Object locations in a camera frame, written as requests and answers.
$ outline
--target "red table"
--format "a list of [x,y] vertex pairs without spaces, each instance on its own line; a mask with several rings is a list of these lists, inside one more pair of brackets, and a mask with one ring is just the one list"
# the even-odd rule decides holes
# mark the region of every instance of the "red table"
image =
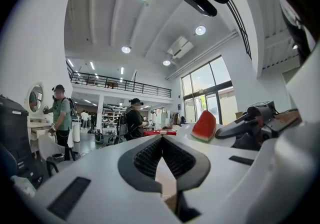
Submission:
[[[160,134],[160,131],[165,131],[165,130],[144,130],[143,137],[151,136],[151,135],[158,135],[158,134]],[[177,132],[167,130],[166,135],[177,135]]]

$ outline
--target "air conditioner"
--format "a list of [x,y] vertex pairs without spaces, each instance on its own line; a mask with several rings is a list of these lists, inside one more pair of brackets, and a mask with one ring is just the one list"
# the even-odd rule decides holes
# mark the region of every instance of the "air conditioner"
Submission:
[[185,37],[180,36],[177,41],[168,50],[168,53],[172,55],[173,59],[180,59],[183,55],[189,52],[193,48],[193,44]]

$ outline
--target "black metal railing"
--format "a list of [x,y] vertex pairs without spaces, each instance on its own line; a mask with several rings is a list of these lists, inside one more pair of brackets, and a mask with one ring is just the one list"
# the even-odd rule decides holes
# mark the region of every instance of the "black metal railing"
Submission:
[[74,72],[71,75],[71,83],[78,85],[97,86],[133,93],[156,95],[171,98],[171,90],[150,84],[129,81],[103,75]]
[[65,61],[65,63],[66,63],[66,68],[68,69],[69,78],[71,79],[71,77],[72,77],[72,75],[74,73],[74,70],[72,69],[72,67],[70,66],[68,61]]
[[229,7],[229,9],[230,9],[230,11],[231,11],[231,13],[232,13],[232,15],[233,15],[238,27],[239,27],[239,30],[240,30],[240,33],[241,33],[241,36],[242,36],[242,39],[243,39],[245,51],[249,55],[250,59],[252,60],[250,44],[249,44],[249,38],[248,38],[248,35],[247,35],[247,32],[246,32],[245,25],[244,25],[244,23],[243,23],[243,21],[241,19],[241,16],[240,16],[240,14],[238,12],[238,9],[237,9],[237,7],[235,6],[235,3],[232,0],[229,0],[229,2],[227,2],[226,5]]

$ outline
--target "round mirror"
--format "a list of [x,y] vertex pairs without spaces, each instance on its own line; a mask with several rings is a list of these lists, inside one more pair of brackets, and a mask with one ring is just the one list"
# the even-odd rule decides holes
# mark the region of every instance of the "round mirror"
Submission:
[[32,112],[37,112],[40,109],[42,96],[44,92],[40,85],[36,85],[30,92],[29,95],[29,107]]

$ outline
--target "watermelon slice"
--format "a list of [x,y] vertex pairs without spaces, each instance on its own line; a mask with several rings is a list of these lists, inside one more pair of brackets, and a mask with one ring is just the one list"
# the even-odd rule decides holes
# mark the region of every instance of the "watermelon slice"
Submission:
[[209,142],[214,137],[216,128],[217,121],[215,116],[208,110],[205,110],[202,112],[190,134],[199,140]]

